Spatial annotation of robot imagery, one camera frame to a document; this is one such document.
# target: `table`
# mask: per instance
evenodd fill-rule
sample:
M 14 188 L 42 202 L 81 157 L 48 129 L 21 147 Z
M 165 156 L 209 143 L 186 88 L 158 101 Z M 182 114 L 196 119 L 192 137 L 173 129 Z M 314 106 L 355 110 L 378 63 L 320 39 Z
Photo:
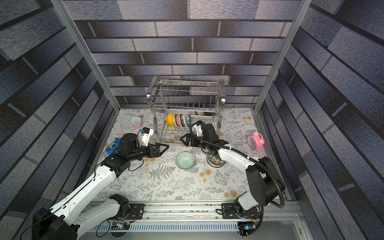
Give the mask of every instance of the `table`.
M 122 109 L 117 116 L 107 143 L 125 133 L 137 133 L 131 124 L 131 118 L 140 116 L 144 127 L 153 128 L 150 109 Z M 164 118 L 159 120 L 159 128 Z M 234 148 L 245 154 L 262 158 L 264 149 L 253 153 L 246 140 L 256 130 L 252 112 L 247 108 L 224 109 L 220 139 L 228 141 Z M 176 157 L 184 151 L 192 153 L 195 164 L 188 170 L 176 165 Z M 107 154 L 103 151 L 98 163 Z M 133 161 L 130 169 L 140 166 L 141 161 Z M 143 166 L 133 172 L 125 171 L 115 181 L 93 199 L 105 201 L 113 194 L 120 194 L 130 201 L 169 201 L 169 200 L 225 200 L 235 199 L 249 191 L 245 172 L 229 162 L 220 168 L 210 166 L 206 154 L 200 148 L 170 145 L 169 149 L 158 158 L 145 158 Z

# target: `yellow bowl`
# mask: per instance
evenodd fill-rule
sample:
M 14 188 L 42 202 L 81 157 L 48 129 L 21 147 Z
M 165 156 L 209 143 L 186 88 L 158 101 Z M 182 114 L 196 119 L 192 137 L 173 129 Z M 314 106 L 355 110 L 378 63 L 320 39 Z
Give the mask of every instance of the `yellow bowl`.
M 167 122 L 169 125 L 173 126 L 173 122 L 172 122 L 172 113 L 168 113 L 168 114 L 166 115 L 166 122 Z

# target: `dish rack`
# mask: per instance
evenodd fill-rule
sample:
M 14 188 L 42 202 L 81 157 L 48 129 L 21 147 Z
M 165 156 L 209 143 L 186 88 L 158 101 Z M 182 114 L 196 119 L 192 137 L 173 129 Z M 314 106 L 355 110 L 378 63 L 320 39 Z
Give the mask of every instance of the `dish rack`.
M 154 76 L 147 90 L 147 100 L 153 115 L 156 141 L 182 144 L 180 137 L 189 133 L 189 127 L 171 126 L 165 114 L 187 114 L 191 122 L 212 123 L 220 134 L 225 105 L 224 79 L 204 81 L 191 79 L 161 79 Z M 158 117 L 164 117 L 161 130 Z

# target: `pink alarm clock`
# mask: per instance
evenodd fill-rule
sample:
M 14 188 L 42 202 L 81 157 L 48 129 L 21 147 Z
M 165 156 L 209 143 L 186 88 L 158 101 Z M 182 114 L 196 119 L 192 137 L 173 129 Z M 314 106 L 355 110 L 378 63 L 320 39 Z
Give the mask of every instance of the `pink alarm clock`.
M 254 132 L 251 136 L 248 136 L 247 143 L 248 146 L 252 149 L 253 152 L 263 148 L 264 144 L 263 136 L 258 132 Z

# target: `wall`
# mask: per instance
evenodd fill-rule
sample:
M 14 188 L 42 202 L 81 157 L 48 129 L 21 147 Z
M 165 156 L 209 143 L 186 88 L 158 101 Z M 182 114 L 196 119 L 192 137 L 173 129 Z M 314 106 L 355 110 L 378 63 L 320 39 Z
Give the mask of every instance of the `wall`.
M 260 112 L 316 240 L 384 236 L 383 10 L 313 0 Z
M 154 75 L 223 78 L 226 107 L 253 107 L 300 1 L 64 3 L 121 107 L 145 108 Z
M 0 9 L 0 234 L 9 240 L 73 190 L 116 112 L 49 0 Z

